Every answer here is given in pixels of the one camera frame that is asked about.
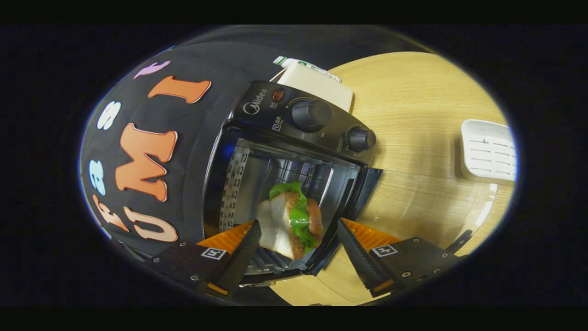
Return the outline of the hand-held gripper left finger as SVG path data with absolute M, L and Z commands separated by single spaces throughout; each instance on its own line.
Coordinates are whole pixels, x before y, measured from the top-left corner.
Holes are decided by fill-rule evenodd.
M 198 295 L 229 299 L 239 287 L 262 235 L 258 220 L 199 243 L 183 241 L 149 260 L 149 268 Z

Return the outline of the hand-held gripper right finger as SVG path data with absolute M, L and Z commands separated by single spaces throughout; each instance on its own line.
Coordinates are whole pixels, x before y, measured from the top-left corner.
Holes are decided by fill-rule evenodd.
M 420 237 L 401 240 L 346 218 L 338 220 L 337 233 L 373 297 L 422 285 L 462 261 L 462 257 Z

